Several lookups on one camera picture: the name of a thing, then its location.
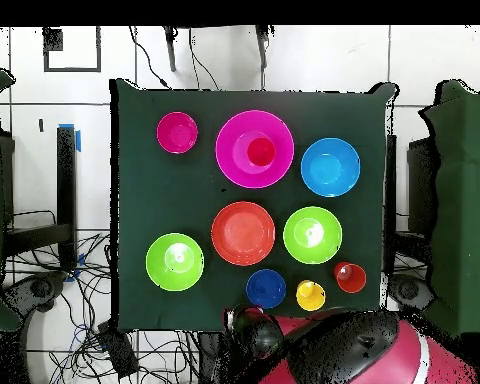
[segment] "magenta bowl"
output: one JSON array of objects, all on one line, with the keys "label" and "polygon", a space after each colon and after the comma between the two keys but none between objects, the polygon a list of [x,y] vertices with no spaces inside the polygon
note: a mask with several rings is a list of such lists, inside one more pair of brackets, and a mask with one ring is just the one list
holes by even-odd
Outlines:
[{"label": "magenta bowl", "polygon": [[186,113],[171,112],[160,119],[156,138],[169,153],[185,153],[197,140],[197,125]]},{"label": "magenta bowl", "polygon": [[293,160],[293,137],[277,116],[248,110],[221,128],[215,155],[222,173],[245,188],[263,188],[279,181]]}]

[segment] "white tile floor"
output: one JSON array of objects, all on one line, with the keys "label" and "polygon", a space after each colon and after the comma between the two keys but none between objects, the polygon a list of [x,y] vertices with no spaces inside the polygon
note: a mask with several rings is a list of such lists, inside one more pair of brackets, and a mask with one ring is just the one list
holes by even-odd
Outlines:
[{"label": "white tile floor", "polygon": [[[51,52],[51,66],[95,66],[92,27],[63,27],[64,50]],[[180,30],[175,42],[177,71],[169,69],[165,34],[161,27],[139,27],[138,41],[148,51],[151,66],[174,88],[196,88],[189,50],[189,32]],[[199,60],[225,90],[259,89],[260,57],[254,26],[203,28],[192,31],[193,49]],[[0,28],[0,67],[16,78],[0,94],[0,119],[16,140],[14,163],[15,211],[56,209],[55,131],[58,124],[73,123],[81,131],[77,153],[79,238],[109,229],[110,117],[109,78],[126,78],[140,87],[161,88],[151,74],[144,53],[135,47],[127,27],[102,27],[100,73],[45,73],[41,28]],[[408,212],[407,145],[428,136],[418,110],[433,102],[436,85],[444,79],[462,78],[480,90],[480,26],[276,26],[267,48],[266,90],[330,90],[365,92],[378,82],[399,85],[394,132],[397,149],[397,210]],[[213,89],[206,72],[196,63],[201,88]],[[39,119],[44,131],[40,132]],[[17,225],[49,223],[47,216],[27,216]],[[398,229],[405,230],[405,217]],[[105,264],[96,252],[93,262]],[[24,266],[15,264],[15,270]],[[8,274],[8,283],[12,278]],[[15,273],[16,279],[22,275]],[[74,283],[65,283],[64,295],[81,320],[81,296]],[[109,281],[99,283],[107,292]],[[110,296],[95,294],[98,322],[110,314]],[[73,339],[68,307],[58,299],[46,314],[36,313],[29,331],[28,360],[33,384],[48,384],[54,365],[47,351],[62,360]],[[174,333],[148,332],[153,346],[175,339]],[[132,334],[141,365],[148,369],[174,369],[174,344],[166,353],[145,356],[150,350],[144,332]],[[184,363],[176,354],[177,366]],[[139,384],[145,375],[132,376]],[[183,378],[189,381],[189,374]],[[80,379],[76,384],[97,384]],[[116,376],[104,384],[119,384]],[[123,379],[121,384],[130,384]],[[147,375],[143,384],[162,384]]]}]

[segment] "small bowl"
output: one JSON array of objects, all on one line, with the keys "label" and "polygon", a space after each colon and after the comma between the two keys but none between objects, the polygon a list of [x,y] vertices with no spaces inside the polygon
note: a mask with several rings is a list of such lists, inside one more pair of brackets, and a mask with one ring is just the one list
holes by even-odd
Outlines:
[{"label": "small bowl", "polygon": [[260,269],[251,275],[245,286],[249,301],[263,309],[275,308],[286,296],[284,278],[271,269]]},{"label": "small bowl", "polygon": [[169,153],[185,153],[197,140],[197,125],[186,113],[171,112],[158,123],[156,138]]},{"label": "small bowl", "polygon": [[327,209],[308,206],[286,221],[283,242],[288,253],[304,264],[321,264],[331,259],[341,246],[342,229]]},{"label": "small bowl", "polygon": [[324,306],[325,291],[320,284],[304,280],[297,286],[297,303],[305,311],[316,311]]},{"label": "small bowl", "polygon": [[222,173],[245,188],[263,188],[279,181],[293,160],[293,137],[277,116],[248,110],[229,119],[215,143]]},{"label": "small bowl", "polygon": [[203,273],[204,256],[189,236],[165,234],[155,240],[146,254],[146,271],[157,286],[168,291],[192,287]]},{"label": "small bowl", "polygon": [[323,138],[306,150],[300,170],[313,193],[336,197],[354,187],[361,165],[359,155],[349,143],[339,138]]},{"label": "small bowl", "polygon": [[224,260],[234,265],[253,265],[274,246],[274,221],[256,203],[235,202],[217,214],[211,236],[213,247]]}]

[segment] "blue bowl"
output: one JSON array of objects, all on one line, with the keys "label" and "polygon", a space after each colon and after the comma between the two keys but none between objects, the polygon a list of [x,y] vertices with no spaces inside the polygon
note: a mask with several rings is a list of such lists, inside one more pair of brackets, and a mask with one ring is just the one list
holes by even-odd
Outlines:
[{"label": "blue bowl", "polygon": [[345,194],[359,179],[361,164],[355,149],[339,138],[322,138],[302,156],[300,172],[308,188],[324,197]]},{"label": "blue bowl", "polygon": [[252,304],[263,309],[275,308],[286,296],[286,284],[277,272],[260,269],[251,275],[245,291]]}]

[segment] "green bowl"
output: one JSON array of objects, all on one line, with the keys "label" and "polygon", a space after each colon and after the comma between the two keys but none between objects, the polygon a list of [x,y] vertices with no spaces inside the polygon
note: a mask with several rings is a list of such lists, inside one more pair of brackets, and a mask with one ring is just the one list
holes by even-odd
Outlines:
[{"label": "green bowl", "polygon": [[203,251],[185,234],[165,234],[151,245],[146,254],[146,271],[157,286],[168,291],[192,287],[204,269]]},{"label": "green bowl", "polygon": [[294,212],[283,230],[286,250],[304,264],[321,264],[341,246],[341,225],[327,209],[308,206]]}]

